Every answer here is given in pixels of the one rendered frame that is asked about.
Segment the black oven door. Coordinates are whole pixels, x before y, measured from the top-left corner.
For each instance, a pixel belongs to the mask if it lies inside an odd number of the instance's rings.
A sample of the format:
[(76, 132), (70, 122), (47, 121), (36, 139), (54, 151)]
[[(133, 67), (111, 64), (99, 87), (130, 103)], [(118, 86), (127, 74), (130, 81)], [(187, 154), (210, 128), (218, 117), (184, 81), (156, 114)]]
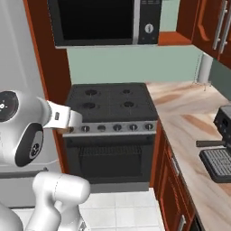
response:
[(91, 184), (149, 182), (154, 134), (64, 138), (69, 173)]

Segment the white paper towel roll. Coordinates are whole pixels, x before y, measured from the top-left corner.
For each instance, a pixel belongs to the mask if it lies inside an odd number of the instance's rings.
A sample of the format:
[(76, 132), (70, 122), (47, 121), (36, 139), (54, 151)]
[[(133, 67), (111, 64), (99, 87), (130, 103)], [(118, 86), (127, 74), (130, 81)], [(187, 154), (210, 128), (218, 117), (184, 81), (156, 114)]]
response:
[(201, 56), (201, 62), (199, 65), (199, 74), (197, 82), (199, 84), (208, 84), (209, 74), (212, 66), (213, 58), (206, 53)]

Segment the red wooden tall side panel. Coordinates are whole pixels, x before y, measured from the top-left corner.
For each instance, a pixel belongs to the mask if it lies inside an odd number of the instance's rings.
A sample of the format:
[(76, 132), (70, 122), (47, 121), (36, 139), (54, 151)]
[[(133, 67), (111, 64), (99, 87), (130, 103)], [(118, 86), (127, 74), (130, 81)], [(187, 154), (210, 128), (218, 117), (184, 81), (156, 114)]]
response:
[(45, 98), (64, 105), (71, 88), (68, 55), (56, 49), (47, 0), (23, 0)]

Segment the open red wall cabinet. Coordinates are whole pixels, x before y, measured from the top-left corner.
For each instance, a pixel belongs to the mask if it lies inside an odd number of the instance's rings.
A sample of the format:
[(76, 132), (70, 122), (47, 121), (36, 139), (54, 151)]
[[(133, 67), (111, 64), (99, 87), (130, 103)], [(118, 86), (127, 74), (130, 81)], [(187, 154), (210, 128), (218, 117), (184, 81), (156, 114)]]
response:
[(175, 31), (159, 32), (159, 46), (191, 45), (199, 9), (199, 0), (180, 0)]

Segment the black microwave oven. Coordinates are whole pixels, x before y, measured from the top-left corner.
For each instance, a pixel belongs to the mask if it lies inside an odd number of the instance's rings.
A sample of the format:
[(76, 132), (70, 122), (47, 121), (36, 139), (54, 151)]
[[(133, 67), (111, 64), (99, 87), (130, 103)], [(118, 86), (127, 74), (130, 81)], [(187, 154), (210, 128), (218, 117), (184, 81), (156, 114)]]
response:
[(47, 0), (57, 47), (153, 45), (162, 0)]

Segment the grey fridge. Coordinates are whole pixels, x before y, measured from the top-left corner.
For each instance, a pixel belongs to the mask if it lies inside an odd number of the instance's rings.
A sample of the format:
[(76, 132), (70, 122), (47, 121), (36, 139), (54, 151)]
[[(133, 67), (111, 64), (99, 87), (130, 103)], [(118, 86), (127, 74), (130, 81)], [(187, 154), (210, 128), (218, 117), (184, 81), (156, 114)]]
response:
[[(0, 0), (0, 91), (17, 89), (43, 97), (42, 81), (23, 0)], [(38, 171), (60, 171), (51, 129), (44, 131), (39, 156), (18, 168), (0, 162), (0, 202), (9, 208), (32, 208), (32, 181)]]

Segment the red wall cabinet door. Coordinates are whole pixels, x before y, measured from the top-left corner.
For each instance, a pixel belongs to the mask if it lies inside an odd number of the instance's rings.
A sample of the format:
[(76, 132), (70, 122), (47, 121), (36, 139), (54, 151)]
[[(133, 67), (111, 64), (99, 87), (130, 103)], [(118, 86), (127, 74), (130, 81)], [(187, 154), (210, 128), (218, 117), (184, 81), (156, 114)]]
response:
[(217, 49), (213, 50), (219, 13), (222, 0), (199, 0), (199, 9), (196, 19), (192, 43), (209, 56), (216, 58)]
[[(228, 11), (227, 11), (227, 16), (231, 14), (231, 0), (228, 0)], [(226, 38), (227, 44), (224, 48), (223, 53), (219, 53), (218, 50), (218, 60), (227, 66), (228, 68), (231, 69), (231, 25), (228, 31), (228, 36)]]

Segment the red drawer front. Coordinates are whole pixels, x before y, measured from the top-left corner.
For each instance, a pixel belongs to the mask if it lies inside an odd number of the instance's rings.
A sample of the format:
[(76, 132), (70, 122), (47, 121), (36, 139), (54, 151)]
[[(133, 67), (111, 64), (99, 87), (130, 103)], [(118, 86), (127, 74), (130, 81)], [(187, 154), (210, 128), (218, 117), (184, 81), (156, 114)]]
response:
[(179, 177), (180, 177), (180, 168), (176, 161), (176, 158), (171, 149), (171, 145), (168, 141), (167, 135), (164, 135), (164, 158), (163, 158), (163, 174), (168, 178), (171, 178), (171, 181), (179, 186)]

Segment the black gas hob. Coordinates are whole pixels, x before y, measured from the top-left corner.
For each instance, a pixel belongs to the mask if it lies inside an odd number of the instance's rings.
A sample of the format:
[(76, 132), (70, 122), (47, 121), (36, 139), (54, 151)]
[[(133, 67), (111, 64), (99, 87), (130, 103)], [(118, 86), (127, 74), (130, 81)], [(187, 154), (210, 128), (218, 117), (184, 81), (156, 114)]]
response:
[(66, 105), (81, 113), (84, 123), (158, 119), (145, 83), (74, 84)]

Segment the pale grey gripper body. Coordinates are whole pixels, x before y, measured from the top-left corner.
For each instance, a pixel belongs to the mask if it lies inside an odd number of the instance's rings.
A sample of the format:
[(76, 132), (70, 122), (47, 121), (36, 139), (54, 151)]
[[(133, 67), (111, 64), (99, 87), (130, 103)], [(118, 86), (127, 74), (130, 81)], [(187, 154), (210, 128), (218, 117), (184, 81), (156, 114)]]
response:
[(68, 121), (68, 127), (79, 127), (82, 124), (82, 114), (70, 110), (69, 111), (69, 121)]

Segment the red base cabinet door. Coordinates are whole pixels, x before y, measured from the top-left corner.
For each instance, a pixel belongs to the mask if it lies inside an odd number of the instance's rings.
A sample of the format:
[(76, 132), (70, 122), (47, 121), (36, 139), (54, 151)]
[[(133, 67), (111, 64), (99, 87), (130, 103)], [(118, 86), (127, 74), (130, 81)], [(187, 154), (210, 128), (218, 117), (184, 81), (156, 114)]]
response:
[(182, 231), (190, 230), (193, 216), (187, 210), (179, 186), (175, 185), (166, 175), (162, 175), (161, 179), (159, 204), (165, 231), (178, 231), (181, 215), (185, 216), (187, 222)]

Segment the black coffee machine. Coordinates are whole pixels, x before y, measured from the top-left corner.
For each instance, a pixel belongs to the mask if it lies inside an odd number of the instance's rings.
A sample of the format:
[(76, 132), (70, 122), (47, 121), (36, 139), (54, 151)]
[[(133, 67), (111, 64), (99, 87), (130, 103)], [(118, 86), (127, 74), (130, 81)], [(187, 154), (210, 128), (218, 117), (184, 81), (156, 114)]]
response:
[(196, 141), (202, 160), (211, 179), (216, 183), (231, 183), (231, 105), (221, 106), (214, 119), (221, 134), (220, 141)]

